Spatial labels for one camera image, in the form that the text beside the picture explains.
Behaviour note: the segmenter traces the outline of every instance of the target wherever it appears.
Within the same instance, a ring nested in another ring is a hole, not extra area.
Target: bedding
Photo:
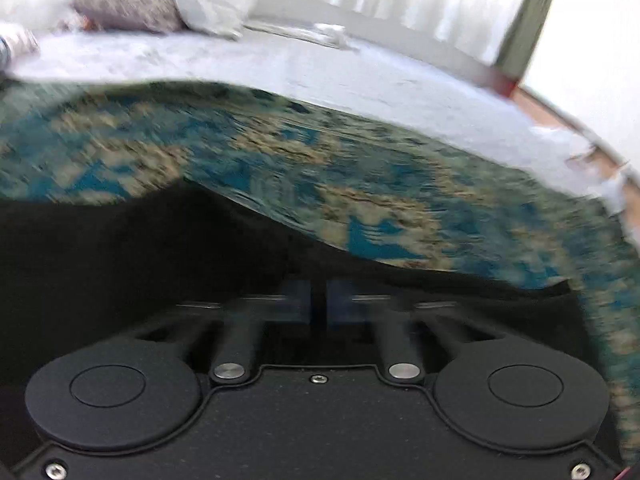
[[[178,32],[62,34],[8,75],[24,81],[124,83],[208,80],[250,86],[416,128],[554,189],[591,194],[594,177],[572,170],[566,150],[532,133],[512,102],[418,60],[365,41],[351,50],[246,30],[242,41]]]
[[[522,288],[568,279],[623,453],[637,458],[640,266],[600,202],[421,132],[260,89],[0,84],[3,197],[108,203],[183,177],[357,256]]]

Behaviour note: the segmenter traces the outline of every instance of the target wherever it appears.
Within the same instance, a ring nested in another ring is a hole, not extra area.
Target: patterned pillow
[[[73,0],[73,7],[105,28],[153,32],[184,28],[175,0]]]
[[[38,42],[26,28],[15,23],[0,23],[0,72],[9,66],[12,59],[37,49]]]

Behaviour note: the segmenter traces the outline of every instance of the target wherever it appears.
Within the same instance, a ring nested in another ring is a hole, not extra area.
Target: black fabric
[[[37,446],[30,375],[178,301],[277,290],[286,277],[349,278],[465,298],[598,368],[568,285],[520,290],[453,272],[363,260],[189,182],[115,205],[0,201],[0,460]],[[618,459],[612,420],[600,443]]]

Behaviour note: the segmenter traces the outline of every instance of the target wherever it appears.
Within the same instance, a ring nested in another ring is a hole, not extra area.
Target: wall
[[[523,85],[640,170],[640,0],[553,0]]]

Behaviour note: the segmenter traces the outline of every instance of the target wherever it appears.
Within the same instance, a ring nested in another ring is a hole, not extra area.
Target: teal and beige rug
[[[257,90],[0,82],[2,196],[103,203],[185,176],[393,265],[522,287],[569,279],[625,458],[640,456],[640,260],[598,201],[411,130]]]

